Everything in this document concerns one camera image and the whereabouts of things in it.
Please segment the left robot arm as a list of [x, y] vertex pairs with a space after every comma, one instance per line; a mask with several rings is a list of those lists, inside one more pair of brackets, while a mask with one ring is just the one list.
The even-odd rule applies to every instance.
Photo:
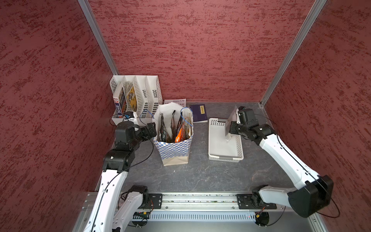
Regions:
[[130, 169], [135, 165], [135, 151], [141, 142], [156, 137], [156, 125], [151, 122], [139, 126], [132, 121], [119, 123], [115, 130], [114, 147], [104, 159], [100, 187], [86, 232], [123, 232], [139, 208], [149, 202], [146, 186], [132, 186], [122, 205], [119, 204], [121, 190]]

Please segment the orange condiment packet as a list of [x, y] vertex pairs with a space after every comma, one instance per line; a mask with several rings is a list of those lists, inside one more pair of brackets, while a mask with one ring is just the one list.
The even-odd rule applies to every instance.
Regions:
[[177, 136], [175, 137], [175, 140], [174, 142], [175, 143], [179, 143], [179, 142], [182, 142], [186, 139], [186, 136], [185, 136], [185, 127], [182, 126], [177, 134]]

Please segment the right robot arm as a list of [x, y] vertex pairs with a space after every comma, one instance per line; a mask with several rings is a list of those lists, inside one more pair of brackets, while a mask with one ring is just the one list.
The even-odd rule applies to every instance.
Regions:
[[260, 208], [265, 204], [290, 207], [307, 218], [327, 207], [332, 200], [334, 182], [306, 165], [269, 124], [259, 124], [252, 109], [239, 107], [228, 123], [230, 134], [240, 135], [266, 151], [284, 170], [293, 183], [292, 188], [260, 186], [253, 189], [252, 203]]

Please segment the white blue checkered paper bag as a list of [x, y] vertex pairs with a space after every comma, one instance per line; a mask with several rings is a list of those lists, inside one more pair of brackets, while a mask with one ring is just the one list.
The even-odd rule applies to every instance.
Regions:
[[[164, 116], [164, 122], [171, 142], [164, 143], [159, 140], [160, 114]], [[160, 105], [154, 114], [157, 136], [154, 138], [155, 147], [158, 149], [164, 166], [187, 164], [189, 161], [190, 147], [194, 135], [193, 112], [189, 107], [182, 107], [176, 103]], [[180, 128], [185, 127], [185, 140], [175, 143]]]

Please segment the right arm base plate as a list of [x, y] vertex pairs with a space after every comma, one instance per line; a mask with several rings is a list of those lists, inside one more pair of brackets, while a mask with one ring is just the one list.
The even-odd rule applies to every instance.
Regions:
[[266, 210], [277, 209], [276, 204], [265, 203], [257, 194], [237, 194], [239, 209]]

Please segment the black red condiment packet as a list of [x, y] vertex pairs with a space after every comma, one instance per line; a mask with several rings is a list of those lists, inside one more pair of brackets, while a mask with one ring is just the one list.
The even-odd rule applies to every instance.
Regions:
[[159, 130], [159, 140], [164, 143], [170, 143], [171, 142], [171, 137], [167, 132], [165, 122], [164, 122], [164, 116], [161, 113], [160, 114], [160, 130]]

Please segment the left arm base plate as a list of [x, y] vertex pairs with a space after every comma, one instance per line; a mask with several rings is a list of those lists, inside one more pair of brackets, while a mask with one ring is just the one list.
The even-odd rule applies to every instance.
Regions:
[[139, 207], [139, 209], [161, 209], [163, 201], [163, 194], [161, 193], [150, 193], [148, 197], [145, 198], [144, 203]]

